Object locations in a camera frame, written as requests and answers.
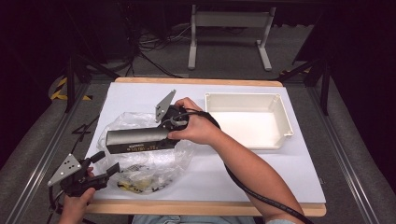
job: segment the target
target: white tray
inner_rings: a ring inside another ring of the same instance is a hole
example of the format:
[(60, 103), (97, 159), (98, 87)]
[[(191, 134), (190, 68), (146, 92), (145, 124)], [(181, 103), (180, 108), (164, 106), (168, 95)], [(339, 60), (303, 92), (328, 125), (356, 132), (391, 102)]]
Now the white tray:
[(293, 135), (280, 94), (207, 93), (205, 110), (249, 149), (278, 149)]

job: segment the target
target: person's arm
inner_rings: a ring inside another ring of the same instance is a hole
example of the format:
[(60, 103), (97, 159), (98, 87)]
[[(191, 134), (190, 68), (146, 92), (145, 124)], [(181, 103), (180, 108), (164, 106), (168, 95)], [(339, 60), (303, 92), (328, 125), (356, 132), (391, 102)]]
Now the person's arm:
[[(175, 105), (184, 106), (187, 111), (189, 111), (189, 108), (202, 111), (189, 98), (178, 100)], [(249, 189), (264, 197), (283, 203), (301, 214), (303, 213), (289, 187), (266, 161), (218, 129), (208, 119), (191, 115), (187, 128), (183, 131), (170, 132), (168, 138), (187, 139), (197, 144), (210, 145), (219, 153), (235, 176)], [(249, 195), (247, 196), (266, 221), (286, 219), (294, 223), (302, 223), (299, 219), (282, 210), (262, 203)]]
[[(92, 168), (88, 168), (88, 175), (93, 176)], [(79, 224), (84, 218), (88, 204), (92, 201), (94, 188), (85, 190), (80, 197), (64, 195), (64, 210), (62, 211), (59, 224)]]

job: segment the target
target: metal bracket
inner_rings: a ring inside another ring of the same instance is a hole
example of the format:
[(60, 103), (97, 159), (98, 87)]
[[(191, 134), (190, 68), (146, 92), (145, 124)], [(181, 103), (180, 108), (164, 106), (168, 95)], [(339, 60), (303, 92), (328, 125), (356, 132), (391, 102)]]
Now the metal bracket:
[(176, 90), (172, 90), (169, 92), (165, 98), (163, 98), (156, 106), (155, 106), (155, 122), (160, 122), (163, 116), (165, 116), (168, 111), (169, 105), (172, 103), (172, 100), (176, 94)]
[(63, 179), (67, 178), (68, 176), (74, 174), (75, 172), (81, 169), (81, 165), (79, 161), (72, 155), (69, 154), (64, 162), (62, 162), (61, 166), (55, 172), (55, 174), (50, 179), (49, 183), (47, 184), (49, 187), (53, 186), (54, 184), (62, 181)]

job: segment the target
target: person's hand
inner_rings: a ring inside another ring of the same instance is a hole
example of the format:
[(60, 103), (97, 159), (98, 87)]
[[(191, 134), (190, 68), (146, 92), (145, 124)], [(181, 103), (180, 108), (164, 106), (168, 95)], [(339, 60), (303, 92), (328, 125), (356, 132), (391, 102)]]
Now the person's hand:
[[(176, 101), (175, 106), (183, 106), (187, 112), (192, 112), (193, 110), (203, 111), (202, 108), (188, 97)], [(170, 132), (168, 138), (187, 139), (197, 144), (211, 145), (213, 141), (216, 141), (216, 136), (219, 133), (221, 133), (221, 130), (208, 119), (198, 115), (190, 115), (187, 128), (182, 131)]]
[[(92, 170), (92, 167), (88, 168), (87, 172), (89, 176), (93, 176)], [(85, 190), (80, 197), (69, 197), (64, 195), (64, 210), (62, 211), (59, 223), (81, 223), (87, 210), (87, 206), (92, 201), (94, 193), (95, 189), (90, 188)]]

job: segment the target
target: clear plastic bag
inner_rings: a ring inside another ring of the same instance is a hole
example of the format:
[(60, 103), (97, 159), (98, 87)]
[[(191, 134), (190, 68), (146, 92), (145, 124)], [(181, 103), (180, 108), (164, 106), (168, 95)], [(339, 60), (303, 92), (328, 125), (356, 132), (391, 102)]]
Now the clear plastic bag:
[(157, 127), (154, 114), (123, 113), (103, 130), (97, 148), (106, 153), (106, 158), (96, 164), (100, 172), (115, 163), (120, 164), (120, 173), (110, 178), (118, 187), (134, 193), (149, 194), (163, 189), (180, 177), (188, 168), (196, 144), (181, 140), (172, 149), (110, 154), (106, 148), (106, 134), (112, 130)]

